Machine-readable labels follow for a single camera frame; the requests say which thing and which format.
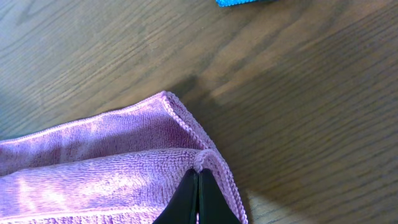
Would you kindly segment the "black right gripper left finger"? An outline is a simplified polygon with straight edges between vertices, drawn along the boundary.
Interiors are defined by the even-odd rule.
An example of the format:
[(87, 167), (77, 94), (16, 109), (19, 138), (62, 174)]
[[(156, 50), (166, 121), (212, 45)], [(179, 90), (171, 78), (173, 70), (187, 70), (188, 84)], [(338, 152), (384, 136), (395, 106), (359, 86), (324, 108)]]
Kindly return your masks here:
[(153, 224), (196, 224), (198, 174), (189, 169), (181, 179), (164, 211)]

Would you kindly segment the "purple microfiber cloth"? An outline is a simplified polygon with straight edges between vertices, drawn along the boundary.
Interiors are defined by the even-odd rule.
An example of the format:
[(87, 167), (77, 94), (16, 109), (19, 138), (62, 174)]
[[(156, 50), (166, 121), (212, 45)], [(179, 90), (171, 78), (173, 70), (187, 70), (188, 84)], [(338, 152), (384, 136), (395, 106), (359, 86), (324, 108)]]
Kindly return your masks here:
[(186, 171), (211, 170), (240, 223), (226, 161), (169, 91), (1, 142), (2, 223), (152, 223)]

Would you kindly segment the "blue microfiber cloth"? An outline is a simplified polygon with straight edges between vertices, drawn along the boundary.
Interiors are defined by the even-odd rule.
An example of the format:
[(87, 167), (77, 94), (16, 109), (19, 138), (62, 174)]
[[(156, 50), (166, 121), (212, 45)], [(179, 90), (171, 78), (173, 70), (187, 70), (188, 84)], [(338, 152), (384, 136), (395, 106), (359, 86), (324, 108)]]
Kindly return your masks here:
[(236, 6), (251, 2), (259, 2), (259, 1), (262, 0), (216, 0), (216, 3), (219, 5), (219, 7), (230, 7), (230, 6)]

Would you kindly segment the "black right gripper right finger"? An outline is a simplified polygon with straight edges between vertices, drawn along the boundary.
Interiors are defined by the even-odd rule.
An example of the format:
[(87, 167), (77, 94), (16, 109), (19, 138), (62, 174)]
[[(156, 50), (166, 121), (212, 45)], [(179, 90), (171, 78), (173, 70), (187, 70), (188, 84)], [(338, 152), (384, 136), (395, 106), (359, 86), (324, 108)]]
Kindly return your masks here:
[(209, 169), (198, 176), (198, 214), (199, 224), (240, 224)]

